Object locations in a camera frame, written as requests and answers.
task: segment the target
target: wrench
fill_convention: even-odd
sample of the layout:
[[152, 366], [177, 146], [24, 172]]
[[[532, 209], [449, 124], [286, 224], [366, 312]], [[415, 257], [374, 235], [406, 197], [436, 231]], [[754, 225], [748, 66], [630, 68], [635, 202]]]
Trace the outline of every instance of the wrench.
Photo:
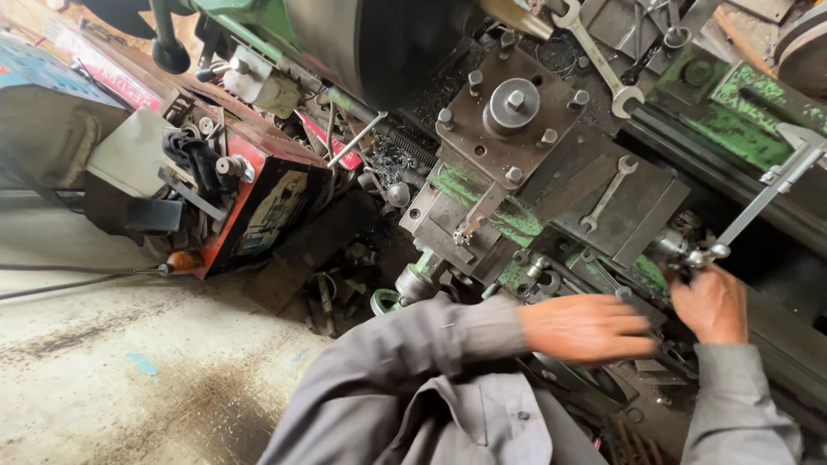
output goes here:
[[623, 182], [623, 179], [638, 169], [639, 163], [637, 161], [634, 162], [634, 165], [629, 165], [629, 159], [631, 157], [631, 155], [620, 157], [620, 160], [618, 161], [618, 174], [614, 175], [612, 184], [610, 184], [609, 188], [603, 193], [603, 197], [600, 197], [600, 202], [597, 203], [597, 206], [595, 207], [595, 210], [591, 212], [591, 215], [580, 220], [580, 225], [582, 227], [585, 228], [588, 226], [586, 234], [597, 229], [597, 217], [603, 213], [603, 209], [606, 208], [606, 204], [612, 199], [612, 195], [614, 195], [614, 192], [618, 189], [618, 187], [620, 187], [620, 183]]
[[632, 288], [627, 285], [621, 285], [615, 278], [612, 276], [608, 270], [603, 267], [603, 264], [600, 263], [600, 260], [597, 260], [597, 254], [592, 252], [591, 250], [585, 250], [580, 254], [580, 259], [584, 263], [590, 263], [597, 272], [603, 276], [603, 279], [612, 286], [614, 289], [614, 295], [617, 295], [619, 298], [623, 297], [631, 297], [632, 296]]
[[606, 62], [606, 58], [600, 53], [600, 49], [597, 48], [597, 45], [589, 36], [589, 32], [580, 22], [580, 2], [577, 0], [563, 0], [563, 2], [568, 5], [569, 10], [563, 17], [552, 13], [554, 25], [571, 31], [571, 34], [580, 42], [583, 51], [586, 52], [595, 68], [597, 68], [597, 71], [603, 76], [603, 80], [609, 85], [609, 89], [612, 91], [612, 113], [623, 119], [631, 118], [632, 116], [624, 110], [624, 105], [632, 98], [643, 103], [643, 92], [635, 86], [626, 86], [620, 82], [617, 74]]

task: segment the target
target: black cloth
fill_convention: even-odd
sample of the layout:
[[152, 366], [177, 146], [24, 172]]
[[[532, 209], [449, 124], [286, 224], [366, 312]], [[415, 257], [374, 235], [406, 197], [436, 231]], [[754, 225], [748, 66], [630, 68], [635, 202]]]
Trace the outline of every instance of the black cloth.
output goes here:
[[238, 190], [235, 176], [215, 171], [215, 163], [221, 156], [209, 148], [206, 141], [191, 137], [187, 132], [169, 132], [164, 136], [162, 148], [176, 165], [187, 168], [193, 174], [198, 194], [211, 204], [220, 199], [220, 194], [232, 194]]

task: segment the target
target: lathe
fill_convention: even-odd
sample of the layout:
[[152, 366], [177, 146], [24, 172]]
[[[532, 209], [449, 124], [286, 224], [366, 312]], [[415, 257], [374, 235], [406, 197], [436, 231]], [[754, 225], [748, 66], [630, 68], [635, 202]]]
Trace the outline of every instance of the lathe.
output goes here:
[[[661, 270], [731, 256], [724, 267], [780, 300], [751, 290], [749, 310], [777, 403], [827, 432], [827, 365], [814, 356], [827, 340], [811, 327], [824, 287], [791, 283], [782, 268], [750, 272], [786, 261], [827, 276], [827, 113], [691, 42], [717, 2], [641, 1], [642, 17], [640, 2], [620, 0], [546, 2], [539, 14], [511, 0], [150, 0], [154, 31], [135, 26], [140, 5], [126, 21], [87, 4], [153, 39], [170, 73], [190, 68], [170, 12], [198, 12], [199, 79], [277, 119], [300, 108], [328, 128], [327, 145], [361, 121], [329, 154], [340, 175], [354, 169], [341, 156], [372, 130], [360, 182], [379, 187], [422, 252], [395, 290], [375, 293], [376, 313], [433, 297], [444, 276], [480, 299], [613, 293], [651, 320], [660, 365], [692, 383]], [[386, 141], [403, 155], [380, 157]], [[616, 384], [549, 363], [612, 408], [624, 403]]]

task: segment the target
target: concrete floor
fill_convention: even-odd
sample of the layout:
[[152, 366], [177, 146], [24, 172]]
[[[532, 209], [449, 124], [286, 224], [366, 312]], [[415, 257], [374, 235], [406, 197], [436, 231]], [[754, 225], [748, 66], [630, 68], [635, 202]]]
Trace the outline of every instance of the concrete floor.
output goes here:
[[[0, 261], [157, 261], [82, 215], [0, 198]], [[331, 340], [246, 299], [249, 276], [137, 276], [0, 301], [0, 463], [253, 463]], [[88, 279], [0, 272], [0, 293]]]

